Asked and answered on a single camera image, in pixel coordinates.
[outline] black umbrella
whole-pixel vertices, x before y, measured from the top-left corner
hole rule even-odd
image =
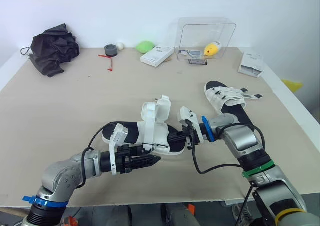
[[[69,62],[73,57],[79,55],[76,38],[67,30],[65,23],[33,37],[31,49],[33,51],[30,54],[32,63],[48,77],[64,72],[60,63]]]

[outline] yellow object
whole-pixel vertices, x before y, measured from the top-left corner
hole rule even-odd
[[[281,79],[281,80],[283,81],[283,83],[286,84],[287,87],[289,87],[289,89],[292,92],[295,92],[296,90],[300,89],[304,85],[302,82],[293,82],[293,81],[289,81],[287,79]]]
[[[206,47],[204,48],[204,54],[206,56],[213,56],[214,54],[216,54],[219,51],[219,47],[214,44],[214,43],[209,43],[208,45],[206,45]]]
[[[278,213],[278,215],[275,217],[275,225],[278,226],[279,224],[279,219],[288,214],[288,213],[293,213],[293,212],[306,212],[301,208],[289,208],[289,209],[285,209],[283,211],[281,211],[280,213]]]

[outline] small package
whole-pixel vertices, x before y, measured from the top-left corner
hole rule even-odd
[[[141,56],[140,61],[157,67],[161,64],[161,62],[171,56],[174,51],[174,47],[157,45],[151,51],[148,51],[143,56]]]
[[[264,70],[263,56],[253,51],[245,51],[238,72],[260,77]]]

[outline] clear acrylic box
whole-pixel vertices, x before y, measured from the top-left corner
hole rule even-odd
[[[234,22],[224,17],[180,18],[175,41],[178,60],[221,58],[236,26]],[[221,48],[213,56],[206,56],[204,54],[206,45],[214,41],[220,42]]]

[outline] green ball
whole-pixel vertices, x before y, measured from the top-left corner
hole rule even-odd
[[[153,42],[142,41],[135,48],[141,53],[146,53],[146,52],[150,51],[153,47],[155,47]]]

